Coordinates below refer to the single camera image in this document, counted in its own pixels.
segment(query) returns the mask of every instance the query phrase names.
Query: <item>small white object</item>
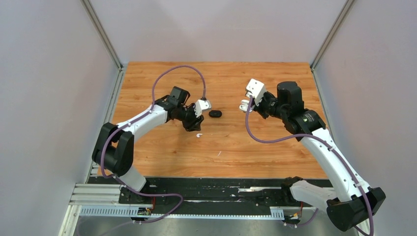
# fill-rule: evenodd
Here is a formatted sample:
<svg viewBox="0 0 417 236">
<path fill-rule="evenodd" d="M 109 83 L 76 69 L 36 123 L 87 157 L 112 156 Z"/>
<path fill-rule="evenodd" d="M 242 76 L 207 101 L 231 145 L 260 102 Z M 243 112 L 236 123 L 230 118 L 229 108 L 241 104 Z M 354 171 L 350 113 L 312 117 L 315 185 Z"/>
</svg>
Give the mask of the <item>small white object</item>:
<svg viewBox="0 0 417 236">
<path fill-rule="evenodd" d="M 195 103 L 194 113 L 196 117 L 200 117 L 203 112 L 210 111 L 211 110 L 211 104 L 208 100 L 197 100 Z"/>
<path fill-rule="evenodd" d="M 249 106 L 249 101 L 248 100 L 242 100 L 242 101 L 240 101 L 240 106 L 239 106 L 239 109 L 241 110 L 241 111 L 243 111 L 243 112 L 246 112 L 247 111 L 247 107 Z M 252 106 L 251 108 L 250 108 L 250 110 L 249 110 L 249 112 L 252 112 L 253 111 L 253 107 L 254 106 Z"/>
<path fill-rule="evenodd" d="M 246 86 L 246 96 L 252 96 L 256 105 L 261 102 L 266 91 L 267 89 L 265 88 L 264 83 L 255 79 L 250 79 L 248 85 Z"/>
</svg>

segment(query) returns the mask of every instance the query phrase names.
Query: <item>black joint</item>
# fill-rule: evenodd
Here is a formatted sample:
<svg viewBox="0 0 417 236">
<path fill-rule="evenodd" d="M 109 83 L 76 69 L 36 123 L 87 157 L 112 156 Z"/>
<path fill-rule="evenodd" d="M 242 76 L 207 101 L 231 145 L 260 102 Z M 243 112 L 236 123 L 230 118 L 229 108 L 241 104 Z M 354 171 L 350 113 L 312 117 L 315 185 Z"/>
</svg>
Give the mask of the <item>black joint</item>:
<svg viewBox="0 0 417 236">
<path fill-rule="evenodd" d="M 92 159 L 100 165 L 101 155 L 104 145 L 109 136 L 117 130 L 117 126 L 106 123 L 101 127 L 97 142 L 94 147 Z M 118 142 L 117 147 L 112 146 L 112 142 Z M 106 147 L 104 154 L 104 168 L 110 170 L 117 176 L 122 176 L 130 169 L 133 163 L 133 144 L 134 136 L 131 132 L 120 131 Z"/>
<path fill-rule="evenodd" d="M 290 187 L 293 186 L 294 183 L 301 181 L 302 178 L 300 177 L 288 177 L 285 178 L 284 181 L 281 183 L 281 199 L 283 202 L 287 204 L 298 202 L 294 199 L 293 195 L 291 194 Z"/>
<path fill-rule="evenodd" d="M 188 91 L 174 86 L 170 95 L 167 97 L 167 101 L 175 107 L 180 107 L 187 102 L 189 97 L 190 93 Z"/>
<path fill-rule="evenodd" d="M 375 215 L 384 202 L 386 196 L 381 188 L 371 188 L 366 193 L 372 209 L 372 215 Z M 347 231 L 353 226 L 368 219 L 368 211 L 363 196 L 353 195 L 352 200 L 340 202 L 338 198 L 327 201 L 327 214 L 330 221 L 341 231 Z"/>
<path fill-rule="evenodd" d="M 296 82 L 279 83 L 277 93 L 275 97 L 270 92 L 265 92 L 254 111 L 264 119 L 269 116 L 281 119 L 284 127 L 291 134 L 311 134 L 314 130 L 326 127 L 315 111 L 304 108 L 301 88 Z"/>
</svg>

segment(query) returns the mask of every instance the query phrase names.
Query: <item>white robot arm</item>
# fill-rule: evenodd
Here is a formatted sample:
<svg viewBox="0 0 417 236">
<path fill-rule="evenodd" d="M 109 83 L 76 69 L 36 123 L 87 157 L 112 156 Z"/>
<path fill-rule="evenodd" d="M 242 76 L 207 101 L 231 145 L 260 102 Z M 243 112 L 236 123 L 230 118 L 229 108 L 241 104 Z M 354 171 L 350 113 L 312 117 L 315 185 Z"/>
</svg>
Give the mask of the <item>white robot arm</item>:
<svg viewBox="0 0 417 236">
<path fill-rule="evenodd" d="M 372 213 L 375 214 L 386 198 L 384 192 L 381 188 L 370 187 L 340 152 L 320 116 L 315 111 L 304 108 L 301 88 L 296 82 L 282 82 L 277 85 L 277 93 L 278 96 L 275 97 L 265 89 L 262 82 L 251 79 L 246 87 L 246 96 L 252 97 L 252 104 L 248 100 L 242 100 L 239 108 L 244 112 L 256 111 L 263 118 L 272 116 L 282 119 L 284 127 L 291 134 L 306 134 L 305 137 L 298 135 L 297 140 L 317 159 L 334 188 L 331 191 L 312 185 L 302 178 L 290 177 L 282 186 L 284 190 L 287 189 L 287 199 L 305 202 L 326 211 L 333 224 L 346 231 L 368 218 L 363 195 L 358 188 L 361 186 L 370 202 Z M 330 148 L 308 135 L 320 138 Z M 334 151 L 339 153 L 340 158 L 353 172 L 358 180 L 357 184 Z"/>
<path fill-rule="evenodd" d="M 100 134 L 92 154 L 92 159 L 100 164 L 101 154 L 110 135 L 118 131 L 106 147 L 104 156 L 104 168 L 110 170 L 120 180 L 126 183 L 134 190 L 140 191 L 146 179 L 143 177 L 133 164 L 133 148 L 143 135 L 154 129 L 155 127 L 165 124 L 172 119 L 182 121 L 182 125 L 186 131 L 200 131 L 201 122 L 204 120 L 203 112 L 211 109 L 208 100 L 199 99 L 196 103 L 186 106 L 190 94 L 181 88 L 174 87 L 170 95 L 166 95 L 155 101 L 154 105 L 135 117 L 118 123 L 116 125 L 106 123 L 102 126 Z"/>
</svg>

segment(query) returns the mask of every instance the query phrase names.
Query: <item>black object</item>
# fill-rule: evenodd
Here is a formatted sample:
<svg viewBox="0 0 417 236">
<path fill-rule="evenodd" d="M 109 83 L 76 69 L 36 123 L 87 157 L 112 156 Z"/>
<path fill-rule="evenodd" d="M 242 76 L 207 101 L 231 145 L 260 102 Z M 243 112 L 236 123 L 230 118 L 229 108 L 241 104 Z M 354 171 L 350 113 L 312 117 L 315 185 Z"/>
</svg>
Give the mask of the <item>black object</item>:
<svg viewBox="0 0 417 236">
<path fill-rule="evenodd" d="M 300 177 L 289 177 L 284 179 L 281 184 L 281 200 L 286 204 L 297 202 L 290 191 L 290 187 L 297 181 L 303 180 Z M 366 193 L 372 209 L 372 215 L 378 211 L 386 196 L 381 188 L 369 188 Z M 368 219 L 368 210 L 363 196 L 359 198 L 352 196 L 352 200 L 341 203 L 338 198 L 327 201 L 326 212 L 330 221 L 341 231 L 347 231 L 360 222 Z"/>
<path fill-rule="evenodd" d="M 265 92 L 262 101 L 255 106 L 264 119 L 269 116 L 282 120 L 284 127 L 292 134 L 311 134 L 326 124 L 313 110 L 304 108 L 301 88 L 296 82 L 281 82 L 277 85 L 277 97 Z"/>
<path fill-rule="evenodd" d="M 381 188 L 369 188 L 366 193 L 369 204 L 371 205 L 372 215 L 378 211 L 384 202 L 386 196 Z M 330 221 L 341 231 L 347 231 L 360 222 L 368 219 L 368 210 L 366 209 L 363 196 L 359 198 L 352 197 L 352 201 L 341 203 L 339 199 L 327 201 L 327 215 Z"/>
<path fill-rule="evenodd" d="M 117 126 L 111 123 L 106 123 L 101 127 L 97 142 L 95 143 L 94 151 L 92 153 L 92 160 L 100 165 L 101 153 L 106 143 L 107 138 L 117 130 Z M 132 132 L 125 132 L 121 130 L 111 140 L 111 142 L 119 142 L 117 147 L 111 145 L 107 146 L 106 154 L 104 156 L 104 168 L 113 172 L 118 176 L 124 175 L 132 166 L 133 163 L 133 145 L 134 136 Z"/>
<path fill-rule="evenodd" d="M 211 110 L 211 111 L 208 113 L 208 115 L 209 115 L 210 117 L 213 117 L 213 118 L 219 118 L 219 117 L 221 117 L 222 113 L 221 113 L 221 111 L 219 111 L 219 110 Z"/>
<path fill-rule="evenodd" d="M 287 224 L 292 224 L 292 225 L 298 225 L 300 223 L 300 219 L 291 219 L 290 216 L 284 215 L 284 220 L 282 222 L 285 222 Z"/>
<path fill-rule="evenodd" d="M 328 179 L 308 179 L 311 184 L 331 187 Z M 279 187 L 283 179 L 244 179 L 244 178 L 167 178 L 149 177 L 141 192 L 146 194 L 179 193 L 184 202 L 174 214 L 213 214 L 213 215 L 270 215 L 271 206 L 299 207 L 300 202 L 285 203 L 282 189 L 264 189 L 255 192 L 239 192 L 240 188 Z M 194 203 L 188 200 L 201 200 Z M 165 214 L 179 201 L 178 197 L 156 198 L 152 213 Z M 151 197 L 136 195 L 122 187 L 120 204 L 151 204 Z"/>
<path fill-rule="evenodd" d="M 138 215 L 150 215 L 150 212 L 147 211 L 146 208 L 141 207 L 138 209 Z"/>
<path fill-rule="evenodd" d="M 191 103 L 186 106 L 190 93 L 178 87 L 173 87 L 170 95 L 165 95 L 155 101 L 155 104 L 164 108 L 167 111 L 166 122 L 172 119 L 182 121 L 182 125 L 186 131 L 200 131 L 201 122 L 204 117 L 196 117 L 194 113 L 195 104 Z M 92 160 L 100 165 L 101 153 L 109 136 L 118 129 L 117 125 L 106 123 L 101 127 L 97 142 L 92 153 Z M 134 135 L 132 132 L 120 130 L 112 138 L 107 145 L 104 156 L 104 168 L 110 170 L 117 176 L 122 176 L 127 173 L 133 163 L 133 145 Z M 112 143 L 118 142 L 117 147 L 112 146 Z"/>
<path fill-rule="evenodd" d="M 285 202 L 286 204 L 296 203 L 297 200 L 294 199 L 293 195 L 291 194 L 290 187 L 293 186 L 294 183 L 303 180 L 302 178 L 296 176 L 296 177 L 288 177 L 285 178 L 284 181 L 282 181 L 281 184 L 281 200 Z"/>
</svg>

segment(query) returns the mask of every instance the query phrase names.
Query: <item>red wire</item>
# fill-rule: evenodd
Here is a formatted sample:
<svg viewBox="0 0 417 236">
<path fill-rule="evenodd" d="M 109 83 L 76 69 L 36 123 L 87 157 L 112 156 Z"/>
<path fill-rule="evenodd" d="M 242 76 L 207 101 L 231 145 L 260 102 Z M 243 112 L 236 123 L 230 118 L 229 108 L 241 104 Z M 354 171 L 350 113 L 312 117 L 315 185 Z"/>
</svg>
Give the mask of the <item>red wire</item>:
<svg viewBox="0 0 417 236">
<path fill-rule="evenodd" d="M 302 202 L 301 202 L 301 208 L 300 208 L 300 211 L 301 211 L 301 213 L 300 213 L 300 218 L 302 217 Z"/>
<path fill-rule="evenodd" d="M 156 198 L 153 197 L 153 199 L 152 199 L 152 210 L 155 209 L 155 201 L 156 201 Z"/>
</svg>

